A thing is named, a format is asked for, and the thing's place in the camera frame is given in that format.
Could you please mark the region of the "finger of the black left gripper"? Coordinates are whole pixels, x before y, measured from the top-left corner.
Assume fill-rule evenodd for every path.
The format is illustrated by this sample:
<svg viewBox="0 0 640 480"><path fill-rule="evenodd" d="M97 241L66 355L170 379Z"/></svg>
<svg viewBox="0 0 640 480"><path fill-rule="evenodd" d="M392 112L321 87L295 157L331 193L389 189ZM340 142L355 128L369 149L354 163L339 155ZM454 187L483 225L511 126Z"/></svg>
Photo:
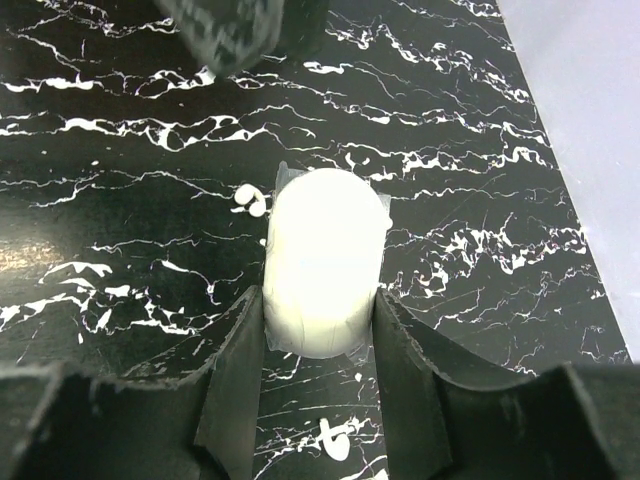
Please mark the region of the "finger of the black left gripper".
<svg viewBox="0 0 640 480"><path fill-rule="evenodd" d="M327 1L162 0L192 56L214 75L235 75L268 56L302 62L320 49Z"/></svg>

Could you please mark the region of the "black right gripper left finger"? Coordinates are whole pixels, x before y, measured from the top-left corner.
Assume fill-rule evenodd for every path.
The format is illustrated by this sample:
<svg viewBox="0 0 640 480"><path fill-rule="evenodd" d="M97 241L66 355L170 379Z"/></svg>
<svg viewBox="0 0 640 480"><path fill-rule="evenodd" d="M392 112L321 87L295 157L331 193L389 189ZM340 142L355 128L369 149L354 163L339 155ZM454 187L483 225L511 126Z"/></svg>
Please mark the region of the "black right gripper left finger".
<svg viewBox="0 0 640 480"><path fill-rule="evenodd" d="M262 292L216 323L223 341L181 379L140 383L67 362L1 368L5 479L248 479L264 358Z"/></svg>

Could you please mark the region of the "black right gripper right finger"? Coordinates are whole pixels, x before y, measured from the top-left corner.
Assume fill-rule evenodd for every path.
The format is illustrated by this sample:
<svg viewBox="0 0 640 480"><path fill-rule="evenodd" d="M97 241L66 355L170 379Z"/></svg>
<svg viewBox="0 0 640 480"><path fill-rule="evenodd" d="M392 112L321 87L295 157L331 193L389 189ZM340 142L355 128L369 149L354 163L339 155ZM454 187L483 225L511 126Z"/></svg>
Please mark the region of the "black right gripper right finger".
<svg viewBox="0 0 640 480"><path fill-rule="evenodd" d="M639 368L493 364L376 295L373 345L393 479L635 479Z"/></svg>

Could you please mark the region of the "white oval charging case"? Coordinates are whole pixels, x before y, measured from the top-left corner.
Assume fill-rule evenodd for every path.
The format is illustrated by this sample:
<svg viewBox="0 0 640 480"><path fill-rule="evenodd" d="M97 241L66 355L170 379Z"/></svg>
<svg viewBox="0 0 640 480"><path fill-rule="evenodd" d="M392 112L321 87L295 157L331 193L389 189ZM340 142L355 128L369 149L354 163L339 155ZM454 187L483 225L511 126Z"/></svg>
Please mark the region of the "white oval charging case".
<svg viewBox="0 0 640 480"><path fill-rule="evenodd" d="M267 344L311 359L350 355L370 336L391 198L351 172L286 163L275 187L262 286Z"/></svg>

